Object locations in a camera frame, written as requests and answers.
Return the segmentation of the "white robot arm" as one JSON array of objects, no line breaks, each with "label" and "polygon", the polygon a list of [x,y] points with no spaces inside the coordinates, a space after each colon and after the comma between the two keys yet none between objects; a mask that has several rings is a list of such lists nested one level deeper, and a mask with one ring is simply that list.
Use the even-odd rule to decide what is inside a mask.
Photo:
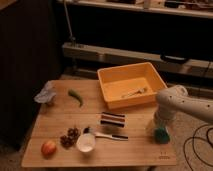
[{"label": "white robot arm", "polygon": [[171,125],[178,112],[213,124],[213,100],[190,97],[187,89],[182,85],[158,91],[155,99],[157,109],[146,126],[146,132],[151,136],[154,135],[156,128]]}]

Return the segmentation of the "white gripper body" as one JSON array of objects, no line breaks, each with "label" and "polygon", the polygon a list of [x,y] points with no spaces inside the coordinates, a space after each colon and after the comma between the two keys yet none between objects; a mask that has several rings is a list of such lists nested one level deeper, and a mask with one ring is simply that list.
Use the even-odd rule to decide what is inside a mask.
[{"label": "white gripper body", "polygon": [[174,113],[156,111],[145,128],[146,133],[153,135],[157,128],[162,128],[163,130],[168,131],[167,127],[173,123],[174,119]]}]

